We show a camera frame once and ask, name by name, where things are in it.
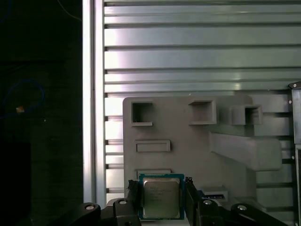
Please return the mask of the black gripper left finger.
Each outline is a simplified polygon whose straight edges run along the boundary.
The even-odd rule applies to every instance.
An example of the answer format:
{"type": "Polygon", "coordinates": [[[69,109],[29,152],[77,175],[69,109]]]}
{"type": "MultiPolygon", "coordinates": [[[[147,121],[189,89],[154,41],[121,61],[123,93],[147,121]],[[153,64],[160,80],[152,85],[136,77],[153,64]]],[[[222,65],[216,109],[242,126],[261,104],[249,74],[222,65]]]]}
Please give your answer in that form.
{"type": "Polygon", "coordinates": [[[101,208],[96,203],[83,203],[51,222],[52,226],[140,226],[138,216],[141,187],[129,180],[126,196],[112,200],[101,208]]]}

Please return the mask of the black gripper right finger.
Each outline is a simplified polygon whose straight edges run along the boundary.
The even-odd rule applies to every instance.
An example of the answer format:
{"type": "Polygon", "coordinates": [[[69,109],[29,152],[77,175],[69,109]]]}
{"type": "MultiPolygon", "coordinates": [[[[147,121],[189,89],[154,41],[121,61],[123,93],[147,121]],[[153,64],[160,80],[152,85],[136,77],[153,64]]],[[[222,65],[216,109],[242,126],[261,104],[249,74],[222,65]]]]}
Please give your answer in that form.
{"type": "Polygon", "coordinates": [[[212,199],[201,198],[191,177],[185,178],[185,213],[191,226],[285,226],[282,221],[245,203],[230,210],[212,199]]]}

